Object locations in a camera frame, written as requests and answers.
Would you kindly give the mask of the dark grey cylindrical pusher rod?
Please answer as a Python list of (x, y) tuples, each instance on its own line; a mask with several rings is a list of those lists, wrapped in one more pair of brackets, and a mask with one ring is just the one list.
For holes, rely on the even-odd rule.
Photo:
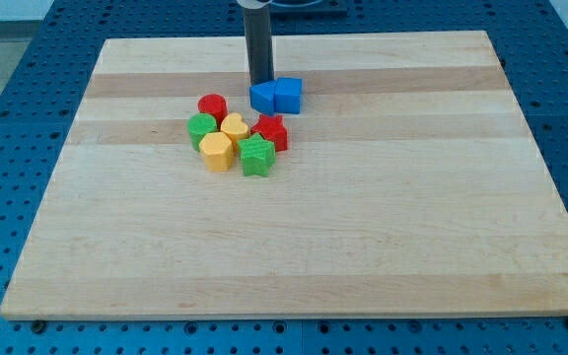
[(242, 0), (250, 81), (253, 85), (274, 78), (270, 1)]

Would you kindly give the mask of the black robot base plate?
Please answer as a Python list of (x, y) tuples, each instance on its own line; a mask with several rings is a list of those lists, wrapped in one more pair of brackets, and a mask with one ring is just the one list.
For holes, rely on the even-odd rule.
[(273, 0), (270, 12), (286, 15), (343, 15), (348, 10), (346, 0)]

